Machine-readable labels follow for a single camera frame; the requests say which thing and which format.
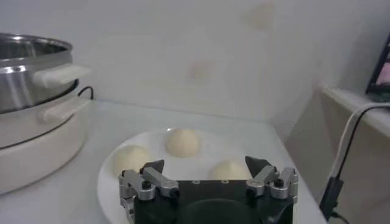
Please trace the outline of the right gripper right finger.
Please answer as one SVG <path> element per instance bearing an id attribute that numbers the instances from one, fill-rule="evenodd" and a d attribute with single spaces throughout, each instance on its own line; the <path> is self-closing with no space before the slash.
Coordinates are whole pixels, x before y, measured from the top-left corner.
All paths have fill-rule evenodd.
<path id="1" fill-rule="evenodd" d="M 291 199 L 297 203 L 299 177 L 296 170 L 286 167 L 281 172 L 265 159 L 245 156 L 247 168 L 252 176 L 246 187 L 255 197 L 269 194 L 276 200 Z"/>

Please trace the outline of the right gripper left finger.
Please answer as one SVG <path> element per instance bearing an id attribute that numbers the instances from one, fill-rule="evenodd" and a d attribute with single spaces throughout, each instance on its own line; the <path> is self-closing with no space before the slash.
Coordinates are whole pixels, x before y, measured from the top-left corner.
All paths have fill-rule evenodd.
<path id="1" fill-rule="evenodd" d="M 137 197 L 150 201 L 158 192 L 162 197 L 179 197 L 179 182 L 166 178 L 163 174 L 163 159 L 146 163 L 139 171 L 123 170 L 119 175 L 119 197 L 122 201 Z"/>

